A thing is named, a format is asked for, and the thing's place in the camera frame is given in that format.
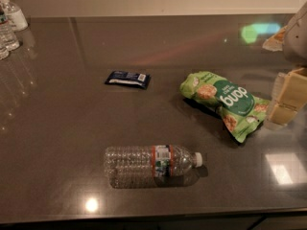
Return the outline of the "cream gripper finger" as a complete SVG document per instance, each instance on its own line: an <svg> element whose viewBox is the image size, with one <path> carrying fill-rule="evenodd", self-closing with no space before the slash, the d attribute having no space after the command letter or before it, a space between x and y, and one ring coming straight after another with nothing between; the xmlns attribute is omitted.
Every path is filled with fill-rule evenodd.
<svg viewBox="0 0 307 230"><path fill-rule="evenodd" d="M296 68L279 73L272 88L264 127L279 130L290 123L299 110L307 104L307 69Z"/></svg>

